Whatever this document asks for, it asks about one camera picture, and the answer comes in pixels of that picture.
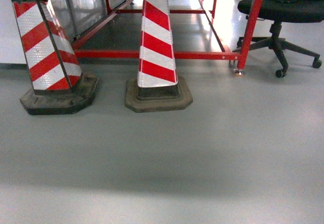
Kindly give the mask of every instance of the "chair base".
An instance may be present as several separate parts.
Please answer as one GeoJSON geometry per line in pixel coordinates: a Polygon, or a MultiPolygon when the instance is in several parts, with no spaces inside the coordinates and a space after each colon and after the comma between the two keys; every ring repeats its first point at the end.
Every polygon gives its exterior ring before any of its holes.
{"type": "MultiPolygon", "coordinates": [[[[252,51],[252,50],[257,50],[260,48],[268,47],[269,49],[271,49],[275,52],[275,54],[277,55],[281,65],[282,65],[282,69],[276,71],[276,74],[275,74],[276,77],[284,77],[288,70],[288,62],[287,62],[286,57],[283,53],[283,50],[290,50],[290,51],[294,51],[294,52],[301,53],[304,55],[312,56],[312,57],[314,57],[312,66],[314,68],[321,67],[322,63],[319,60],[320,54],[315,53],[310,50],[307,50],[300,46],[297,46],[293,43],[287,42],[284,38],[279,38],[280,31],[281,31],[281,22],[275,21],[271,25],[271,28],[270,28],[270,33],[272,33],[272,36],[271,37],[253,37],[252,41],[255,43],[251,44],[250,49],[249,49],[249,51],[252,51]]],[[[237,48],[233,52],[240,51],[240,47],[242,45],[242,40],[243,40],[243,37],[240,37],[237,42],[237,46],[239,48],[237,48]]]]}

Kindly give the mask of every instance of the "chair leg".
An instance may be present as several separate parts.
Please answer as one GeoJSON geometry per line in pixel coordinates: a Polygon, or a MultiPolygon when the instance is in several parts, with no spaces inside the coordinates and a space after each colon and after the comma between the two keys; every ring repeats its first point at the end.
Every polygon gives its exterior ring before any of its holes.
{"type": "Polygon", "coordinates": [[[272,49],[275,52],[276,56],[278,57],[281,65],[282,65],[282,70],[277,70],[275,72],[276,77],[284,77],[287,73],[288,70],[288,62],[286,60],[286,57],[284,55],[284,52],[282,51],[280,41],[279,40],[273,40],[272,41],[272,49]]]}
{"type": "MultiPolygon", "coordinates": [[[[237,41],[237,44],[236,44],[238,48],[242,47],[243,38],[244,37],[239,37],[238,38],[238,41],[237,41]]],[[[253,37],[252,42],[259,42],[259,41],[267,39],[267,38],[269,38],[269,37],[253,37]]]]}
{"type": "Polygon", "coordinates": [[[307,55],[307,56],[312,56],[312,57],[315,57],[315,59],[319,59],[319,57],[320,57],[320,55],[318,53],[315,53],[313,51],[304,49],[304,48],[302,48],[300,46],[297,46],[297,45],[295,45],[293,43],[290,43],[290,42],[287,42],[287,41],[283,41],[282,45],[287,50],[294,51],[294,52],[297,52],[297,53],[301,53],[301,54],[304,54],[304,55],[307,55]]]}
{"type": "Polygon", "coordinates": [[[259,41],[267,39],[267,38],[269,38],[269,37],[253,37],[252,42],[259,42],[259,41]]]}
{"type": "MultiPolygon", "coordinates": [[[[264,39],[264,40],[261,40],[256,43],[252,43],[250,45],[249,51],[257,50],[257,49],[264,48],[264,47],[269,47],[270,44],[271,44],[271,38],[266,37],[266,39],[264,39]]],[[[241,48],[237,48],[237,49],[233,50],[233,52],[239,52],[240,50],[241,50],[241,48]]]]}

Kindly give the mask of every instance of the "chair seat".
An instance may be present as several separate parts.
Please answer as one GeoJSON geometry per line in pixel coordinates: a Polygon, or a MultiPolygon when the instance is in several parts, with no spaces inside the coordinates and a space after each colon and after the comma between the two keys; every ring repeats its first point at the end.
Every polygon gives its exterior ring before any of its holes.
{"type": "MultiPolygon", "coordinates": [[[[263,0],[259,18],[289,23],[314,23],[324,20],[324,1],[263,0]]],[[[238,10],[249,14],[252,0],[241,0],[238,10]]]]}

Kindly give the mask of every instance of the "white wall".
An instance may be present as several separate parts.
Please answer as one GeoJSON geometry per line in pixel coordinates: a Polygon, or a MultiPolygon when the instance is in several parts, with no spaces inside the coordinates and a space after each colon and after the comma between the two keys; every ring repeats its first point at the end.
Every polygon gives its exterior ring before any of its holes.
{"type": "Polygon", "coordinates": [[[0,63],[26,63],[11,0],[0,0],[0,63]]]}

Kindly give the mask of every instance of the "white stripe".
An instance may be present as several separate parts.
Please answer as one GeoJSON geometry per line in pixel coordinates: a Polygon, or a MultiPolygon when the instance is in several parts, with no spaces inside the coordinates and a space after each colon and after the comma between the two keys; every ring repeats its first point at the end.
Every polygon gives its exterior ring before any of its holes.
{"type": "Polygon", "coordinates": [[[165,43],[173,43],[172,32],[162,28],[146,17],[142,18],[142,31],[162,40],[165,43]]]}
{"type": "Polygon", "coordinates": [[[53,38],[54,38],[57,48],[60,51],[65,51],[65,52],[68,52],[68,53],[74,55],[74,51],[73,51],[71,44],[68,40],[66,40],[65,38],[62,38],[60,36],[57,36],[55,34],[53,34],[53,38]]]}
{"type": "Polygon", "coordinates": [[[165,14],[169,15],[169,1],[168,0],[147,0],[157,9],[161,10],[165,14]]]}
{"type": "Polygon", "coordinates": [[[168,68],[170,70],[176,70],[176,62],[174,58],[169,58],[143,46],[140,47],[140,59],[168,68]]]}
{"type": "Polygon", "coordinates": [[[64,73],[62,67],[58,65],[35,80],[32,84],[35,90],[46,90],[63,78],[64,73]]]}
{"type": "Polygon", "coordinates": [[[66,73],[69,76],[81,76],[82,71],[79,65],[63,62],[66,73]]]}
{"type": "Polygon", "coordinates": [[[34,27],[43,23],[43,18],[39,12],[37,4],[27,10],[24,14],[17,18],[20,35],[24,36],[34,27]]]}
{"type": "Polygon", "coordinates": [[[159,87],[159,86],[173,86],[178,82],[170,82],[154,76],[150,76],[143,72],[138,72],[137,85],[139,87],[159,87]]]}
{"type": "Polygon", "coordinates": [[[41,6],[42,9],[43,9],[43,12],[44,12],[44,14],[45,14],[46,19],[47,19],[48,21],[50,21],[50,22],[54,22],[53,17],[52,17],[52,15],[51,15],[50,11],[48,10],[48,5],[41,4],[40,6],[41,6]]]}
{"type": "Polygon", "coordinates": [[[53,44],[48,36],[26,52],[28,67],[32,68],[54,51],[53,44]]]}

